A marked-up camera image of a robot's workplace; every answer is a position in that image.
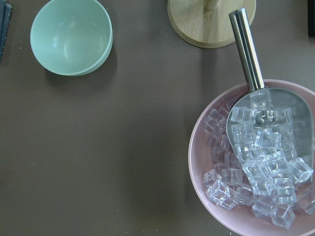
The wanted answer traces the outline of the pink bowl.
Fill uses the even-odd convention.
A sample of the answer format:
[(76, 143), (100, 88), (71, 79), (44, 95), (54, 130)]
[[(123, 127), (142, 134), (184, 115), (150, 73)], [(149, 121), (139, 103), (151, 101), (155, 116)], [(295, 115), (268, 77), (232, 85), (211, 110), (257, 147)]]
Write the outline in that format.
[(204, 119), (210, 110), (221, 100), (247, 92), (245, 83), (236, 85), (216, 97), (198, 118), (189, 142), (188, 165), (194, 189), (209, 213), (225, 227), (242, 236), (313, 236), (315, 234), (315, 216), (302, 211), (295, 214), (295, 220), (289, 229), (277, 227), (270, 220), (255, 218), (247, 206), (237, 206), (227, 211), (211, 203), (206, 195), (206, 188), (202, 183), (204, 174), (211, 170), (213, 163), (206, 145), (208, 137), (204, 131)]

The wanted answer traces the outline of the grey folded cloth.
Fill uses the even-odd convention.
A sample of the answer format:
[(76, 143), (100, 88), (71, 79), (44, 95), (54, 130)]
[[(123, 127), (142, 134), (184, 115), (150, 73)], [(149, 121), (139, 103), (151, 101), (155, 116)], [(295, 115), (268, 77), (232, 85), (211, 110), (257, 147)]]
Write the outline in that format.
[(12, 15), (12, 5), (5, 0), (0, 1), (0, 58), (3, 56), (7, 32)]

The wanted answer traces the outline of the green bowl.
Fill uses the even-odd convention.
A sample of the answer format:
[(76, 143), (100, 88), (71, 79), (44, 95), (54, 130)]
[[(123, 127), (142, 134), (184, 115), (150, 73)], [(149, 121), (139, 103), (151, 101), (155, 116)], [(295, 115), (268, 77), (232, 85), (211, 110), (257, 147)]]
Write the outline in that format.
[(109, 57), (111, 19), (97, 0), (51, 0), (32, 23), (30, 44), (36, 60), (50, 72), (86, 75)]

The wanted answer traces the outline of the wooden glass stand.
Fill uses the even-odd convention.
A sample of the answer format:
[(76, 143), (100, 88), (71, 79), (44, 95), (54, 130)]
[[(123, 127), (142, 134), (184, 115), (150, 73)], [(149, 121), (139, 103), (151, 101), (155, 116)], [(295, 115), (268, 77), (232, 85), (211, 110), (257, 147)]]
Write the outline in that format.
[(255, 0), (169, 0), (168, 17), (174, 31), (200, 48), (220, 48), (235, 41), (229, 13), (245, 8), (251, 23)]

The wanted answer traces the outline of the pile of clear ice cubes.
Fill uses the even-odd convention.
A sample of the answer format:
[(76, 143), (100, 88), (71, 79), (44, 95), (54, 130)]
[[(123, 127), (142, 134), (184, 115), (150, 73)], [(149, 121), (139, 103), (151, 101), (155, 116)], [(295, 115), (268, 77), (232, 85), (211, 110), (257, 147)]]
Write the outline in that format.
[(292, 230), (302, 206), (296, 186), (313, 174), (306, 157), (313, 143), (304, 130), (312, 126), (308, 105), (287, 90), (270, 88), (235, 101), (219, 100), (203, 121), (208, 139), (202, 186), (212, 206), (221, 208), (248, 235), (268, 234), (268, 228), (241, 214), (251, 211), (256, 221)]

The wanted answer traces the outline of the steel ice scoop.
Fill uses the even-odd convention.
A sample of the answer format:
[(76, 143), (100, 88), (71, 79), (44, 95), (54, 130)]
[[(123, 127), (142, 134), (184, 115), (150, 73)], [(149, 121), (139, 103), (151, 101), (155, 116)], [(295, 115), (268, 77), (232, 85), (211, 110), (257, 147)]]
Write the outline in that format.
[(232, 130), (232, 125), (236, 124), (235, 121), (232, 121), (232, 112), (236, 111), (236, 107), (238, 106), (249, 105), (251, 95), (258, 95), (259, 93), (270, 91), (272, 101), (275, 101), (277, 105), (297, 105), (297, 115), (295, 117), (300, 123), (297, 124), (299, 130), (294, 134), (296, 137), (302, 137), (303, 141), (298, 142), (298, 150), (301, 151), (302, 158), (306, 163), (310, 164), (312, 167), (314, 163), (312, 142), (312, 138), (314, 137), (313, 114), (309, 105), (303, 97), (291, 90), (292, 88), (294, 89), (295, 86), (292, 86), (289, 89), (265, 87), (246, 9), (241, 8), (232, 11), (229, 13), (229, 18), (248, 86), (247, 93), (234, 103), (227, 118), (226, 132), (233, 150), (236, 150), (235, 144), (237, 143), (237, 140), (235, 139), (236, 132)]

